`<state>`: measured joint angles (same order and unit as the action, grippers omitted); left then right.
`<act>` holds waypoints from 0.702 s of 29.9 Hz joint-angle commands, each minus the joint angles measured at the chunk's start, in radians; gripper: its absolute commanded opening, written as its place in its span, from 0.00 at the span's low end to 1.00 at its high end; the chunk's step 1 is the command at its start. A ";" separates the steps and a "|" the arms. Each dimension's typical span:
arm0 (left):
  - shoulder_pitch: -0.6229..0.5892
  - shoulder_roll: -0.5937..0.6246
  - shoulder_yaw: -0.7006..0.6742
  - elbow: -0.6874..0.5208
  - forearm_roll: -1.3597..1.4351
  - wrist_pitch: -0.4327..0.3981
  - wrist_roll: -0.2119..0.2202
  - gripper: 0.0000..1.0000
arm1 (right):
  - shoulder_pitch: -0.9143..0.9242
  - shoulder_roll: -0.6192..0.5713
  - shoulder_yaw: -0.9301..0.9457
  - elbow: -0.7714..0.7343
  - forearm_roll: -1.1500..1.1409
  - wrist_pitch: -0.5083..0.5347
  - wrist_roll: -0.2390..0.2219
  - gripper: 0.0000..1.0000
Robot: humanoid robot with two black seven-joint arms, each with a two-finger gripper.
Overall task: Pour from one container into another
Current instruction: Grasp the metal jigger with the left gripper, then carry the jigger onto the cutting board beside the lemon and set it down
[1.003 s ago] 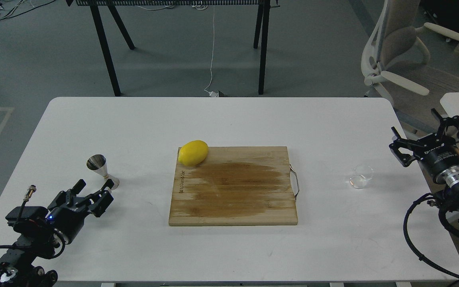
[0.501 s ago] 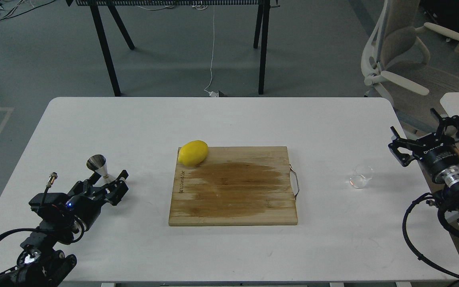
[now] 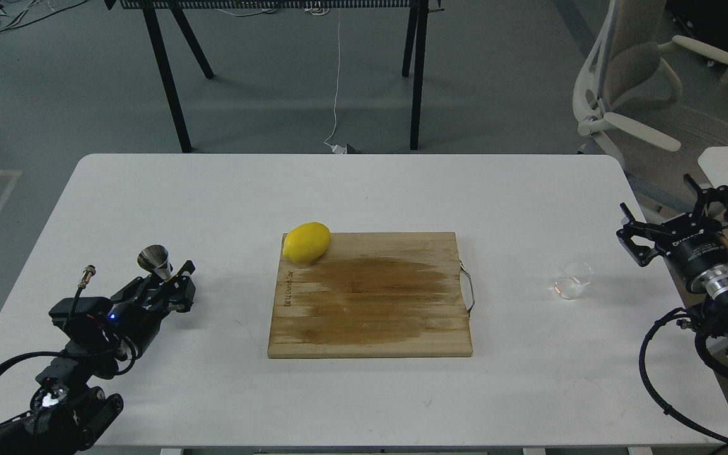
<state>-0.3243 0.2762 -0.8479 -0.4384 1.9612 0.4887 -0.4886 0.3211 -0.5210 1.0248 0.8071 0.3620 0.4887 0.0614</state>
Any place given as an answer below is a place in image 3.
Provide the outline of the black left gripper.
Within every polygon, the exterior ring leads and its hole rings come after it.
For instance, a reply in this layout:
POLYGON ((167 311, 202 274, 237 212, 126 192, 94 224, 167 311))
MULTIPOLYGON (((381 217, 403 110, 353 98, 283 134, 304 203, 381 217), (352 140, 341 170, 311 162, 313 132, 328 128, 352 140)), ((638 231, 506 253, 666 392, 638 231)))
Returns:
POLYGON ((110 299, 79 298, 73 311, 73 298, 64 298, 48 314, 53 325, 87 351, 101 352, 124 342, 142 357, 159 333, 162 313, 188 313, 193 307, 195 265, 186 261, 175 274, 172 269, 165 262, 151 270, 156 276, 136 277, 110 299))

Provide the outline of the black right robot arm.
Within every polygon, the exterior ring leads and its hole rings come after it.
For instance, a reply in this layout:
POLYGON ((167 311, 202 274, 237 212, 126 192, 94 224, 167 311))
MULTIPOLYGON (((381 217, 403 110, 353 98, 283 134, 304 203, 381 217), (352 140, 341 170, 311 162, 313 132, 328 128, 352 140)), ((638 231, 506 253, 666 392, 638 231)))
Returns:
POLYGON ((728 437, 711 431, 671 406, 653 386, 646 369, 645 355, 659 329, 671 322, 690 329, 700 360, 728 380, 728 186, 704 188, 689 174, 685 184, 696 195, 693 209, 661 224, 636 220, 622 204, 623 224, 616 236, 639 266, 663 257, 667 267, 691 294, 704 300, 691 308, 674 308, 656 320, 645 334, 638 354, 638 369, 650 397, 665 415, 682 425, 711 437, 728 449, 728 437))

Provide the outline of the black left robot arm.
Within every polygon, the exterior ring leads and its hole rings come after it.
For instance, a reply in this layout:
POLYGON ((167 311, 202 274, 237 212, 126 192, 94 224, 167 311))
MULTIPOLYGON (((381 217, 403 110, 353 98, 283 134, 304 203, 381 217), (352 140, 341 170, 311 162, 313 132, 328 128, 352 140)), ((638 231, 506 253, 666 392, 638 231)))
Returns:
POLYGON ((194 303, 196 270, 187 261, 147 265, 107 298, 79 292, 49 310, 53 325, 68 337, 58 352, 34 351, 0 363, 0 377, 18 363, 50 357, 37 375, 29 409, 0 423, 0 454, 75 454, 90 449, 124 409, 123 397, 90 386, 92 378, 127 374, 149 348, 171 313, 188 313, 194 303))

